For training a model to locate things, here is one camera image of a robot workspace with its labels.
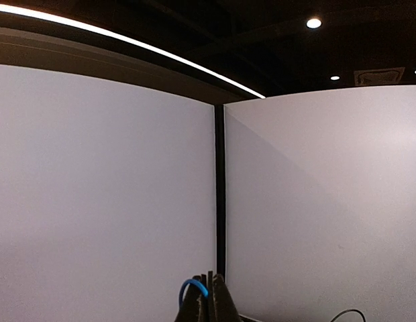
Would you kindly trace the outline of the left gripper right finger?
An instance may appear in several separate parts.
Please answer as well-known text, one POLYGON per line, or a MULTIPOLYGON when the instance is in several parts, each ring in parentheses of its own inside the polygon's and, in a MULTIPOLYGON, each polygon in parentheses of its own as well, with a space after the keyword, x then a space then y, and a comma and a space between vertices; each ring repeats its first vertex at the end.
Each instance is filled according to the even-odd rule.
POLYGON ((240 322, 240 316, 223 276, 212 271, 207 275, 207 310, 209 322, 240 322))

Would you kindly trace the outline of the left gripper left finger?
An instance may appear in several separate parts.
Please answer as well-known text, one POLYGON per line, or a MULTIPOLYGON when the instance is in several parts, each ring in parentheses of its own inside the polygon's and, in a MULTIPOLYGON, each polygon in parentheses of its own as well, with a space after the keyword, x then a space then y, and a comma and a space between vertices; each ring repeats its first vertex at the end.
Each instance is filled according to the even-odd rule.
POLYGON ((178 294, 175 322, 207 322, 207 276, 202 274, 185 280, 178 294))

